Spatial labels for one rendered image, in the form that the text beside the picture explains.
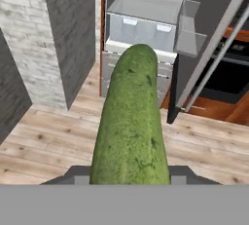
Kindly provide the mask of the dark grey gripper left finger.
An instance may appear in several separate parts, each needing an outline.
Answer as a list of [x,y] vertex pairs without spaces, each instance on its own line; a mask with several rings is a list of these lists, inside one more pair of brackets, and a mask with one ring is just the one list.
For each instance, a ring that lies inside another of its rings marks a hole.
[[90,166],[72,166],[66,173],[45,182],[48,184],[89,185]]

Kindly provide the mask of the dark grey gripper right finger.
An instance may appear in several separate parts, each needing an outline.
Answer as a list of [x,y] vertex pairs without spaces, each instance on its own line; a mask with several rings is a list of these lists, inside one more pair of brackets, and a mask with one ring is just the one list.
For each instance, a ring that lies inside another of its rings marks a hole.
[[187,166],[170,166],[169,174],[172,185],[219,185],[219,182],[196,175]]

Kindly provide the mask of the green cucumber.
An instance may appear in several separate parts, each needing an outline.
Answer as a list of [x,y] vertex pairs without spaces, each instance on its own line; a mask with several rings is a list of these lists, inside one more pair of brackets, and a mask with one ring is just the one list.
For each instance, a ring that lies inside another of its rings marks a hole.
[[91,184],[170,183],[157,77],[158,58],[151,47],[133,45],[119,58],[101,113]]

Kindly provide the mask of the clear fridge door bin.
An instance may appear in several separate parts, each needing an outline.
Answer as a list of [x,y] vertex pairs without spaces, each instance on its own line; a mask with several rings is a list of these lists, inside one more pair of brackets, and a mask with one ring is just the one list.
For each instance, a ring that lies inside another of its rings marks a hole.
[[196,32],[196,13],[200,3],[193,0],[183,0],[175,37],[174,51],[180,55],[196,57],[206,39],[205,34]]

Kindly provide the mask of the clear fridge crisper drawer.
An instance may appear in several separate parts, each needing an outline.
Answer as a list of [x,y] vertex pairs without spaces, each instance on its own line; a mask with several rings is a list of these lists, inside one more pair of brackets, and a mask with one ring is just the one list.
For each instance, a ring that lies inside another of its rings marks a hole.
[[115,42],[147,44],[153,49],[172,53],[175,33],[175,25],[115,14],[110,16],[109,38]]

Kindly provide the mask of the dark grey fridge door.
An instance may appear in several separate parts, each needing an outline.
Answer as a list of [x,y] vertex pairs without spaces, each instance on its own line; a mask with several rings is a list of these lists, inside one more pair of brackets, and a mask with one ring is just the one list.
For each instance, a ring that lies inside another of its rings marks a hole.
[[200,3],[196,13],[196,32],[206,39],[196,57],[178,54],[173,64],[167,123],[172,124],[196,81],[211,58],[225,29],[243,0],[193,0]]

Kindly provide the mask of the glass fridge shelf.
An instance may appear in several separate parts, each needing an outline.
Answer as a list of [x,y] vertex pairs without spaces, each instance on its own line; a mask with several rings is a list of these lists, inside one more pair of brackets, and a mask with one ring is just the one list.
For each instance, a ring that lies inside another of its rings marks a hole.
[[106,0],[107,12],[175,24],[183,0]]

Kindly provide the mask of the brown wooden cabinet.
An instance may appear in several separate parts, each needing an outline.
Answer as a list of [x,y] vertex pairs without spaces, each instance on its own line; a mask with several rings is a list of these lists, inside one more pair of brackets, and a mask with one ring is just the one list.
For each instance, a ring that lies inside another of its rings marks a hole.
[[192,105],[189,113],[249,127],[249,91],[237,104],[228,104],[199,97]]

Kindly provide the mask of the silver freezer drawer front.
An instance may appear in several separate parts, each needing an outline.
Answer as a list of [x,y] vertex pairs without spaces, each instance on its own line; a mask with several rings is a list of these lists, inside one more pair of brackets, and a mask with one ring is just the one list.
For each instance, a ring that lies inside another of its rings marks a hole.
[[[108,92],[111,75],[120,56],[120,54],[111,52],[102,53],[100,78],[100,95],[102,97],[105,97]],[[158,106],[162,106],[166,94],[168,93],[172,79],[173,63],[175,58],[176,54],[172,54],[171,56],[158,55]]]

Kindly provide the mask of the black oven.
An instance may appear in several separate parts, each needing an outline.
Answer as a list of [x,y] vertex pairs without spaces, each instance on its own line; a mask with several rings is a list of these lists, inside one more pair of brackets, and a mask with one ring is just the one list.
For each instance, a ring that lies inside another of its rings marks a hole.
[[[224,56],[249,62],[249,42],[233,40]],[[236,104],[248,91],[249,66],[221,60],[199,95]]]

